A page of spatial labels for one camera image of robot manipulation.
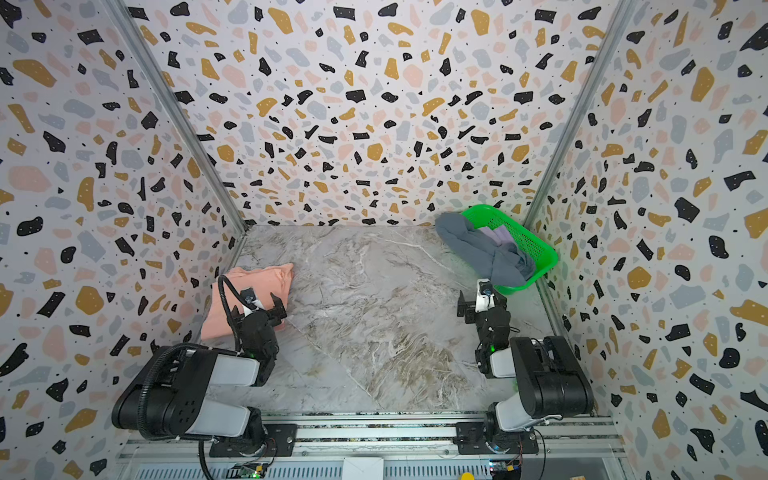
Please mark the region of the grey blue t shirt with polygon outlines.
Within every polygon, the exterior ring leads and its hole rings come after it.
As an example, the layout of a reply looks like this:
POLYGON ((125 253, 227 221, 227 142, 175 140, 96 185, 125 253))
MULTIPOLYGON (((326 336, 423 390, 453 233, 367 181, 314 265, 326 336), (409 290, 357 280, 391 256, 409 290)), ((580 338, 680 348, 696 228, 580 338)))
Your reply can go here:
POLYGON ((534 260, 517 244, 497 246, 483 233, 483 227, 475 228, 460 213, 440 215, 435 227, 438 236, 458 257, 480 278, 488 279, 494 285, 525 285, 536 270, 534 260))

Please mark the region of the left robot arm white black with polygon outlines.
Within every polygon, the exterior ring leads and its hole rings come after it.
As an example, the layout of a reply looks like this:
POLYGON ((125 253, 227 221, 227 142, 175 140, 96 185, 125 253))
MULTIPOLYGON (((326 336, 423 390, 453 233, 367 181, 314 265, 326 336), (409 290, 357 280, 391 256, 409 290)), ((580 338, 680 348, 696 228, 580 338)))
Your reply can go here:
POLYGON ((276 446, 258 408, 208 396, 211 387, 262 387, 276 364, 275 328, 287 317, 282 300, 271 294, 273 306, 265 309, 250 289, 237 297, 243 309, 224 311, 239 349, 192 343, 158 348, 116 401, 114 427, 150 441, 215 440, 226 453, 241 456, 276 446))

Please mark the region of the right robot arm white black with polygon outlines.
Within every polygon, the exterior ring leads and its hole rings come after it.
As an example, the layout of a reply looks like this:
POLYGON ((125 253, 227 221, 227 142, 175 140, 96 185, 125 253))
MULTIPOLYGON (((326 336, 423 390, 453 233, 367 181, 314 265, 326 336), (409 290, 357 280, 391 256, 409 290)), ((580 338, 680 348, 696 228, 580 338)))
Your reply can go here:
POLYGON ((489 280, 473 301, 460 295, 457 315, 476 328, 475 363, 492 380, 513 380, 517 393, 492 403, 481 422, 456 425, 461 455, 536 453, 534 428, 593 410, 594 394, 563 336, 515 336, 507 299, 489 280))

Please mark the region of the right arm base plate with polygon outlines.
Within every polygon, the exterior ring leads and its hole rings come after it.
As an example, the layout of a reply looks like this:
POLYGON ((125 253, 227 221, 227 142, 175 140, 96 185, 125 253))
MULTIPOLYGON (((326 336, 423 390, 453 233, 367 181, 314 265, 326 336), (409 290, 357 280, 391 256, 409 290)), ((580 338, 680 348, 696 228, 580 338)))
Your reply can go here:
POLYGON ((455 429, 454 444, 460 455, 529 455, 539 452, 532 432, 504 432, 487 427, 483 422, 459 422, 455 429))

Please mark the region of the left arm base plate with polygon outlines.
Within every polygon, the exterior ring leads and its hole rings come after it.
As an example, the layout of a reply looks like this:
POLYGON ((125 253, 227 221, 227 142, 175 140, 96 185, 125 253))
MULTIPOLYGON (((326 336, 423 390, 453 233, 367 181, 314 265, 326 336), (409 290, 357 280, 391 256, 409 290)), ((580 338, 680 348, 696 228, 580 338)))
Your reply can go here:
POLYGON ((210 447, 212 458, 263 459, 290 457, 298 426, 292 423, 266 424, 254 439, 223 437, 210 447))

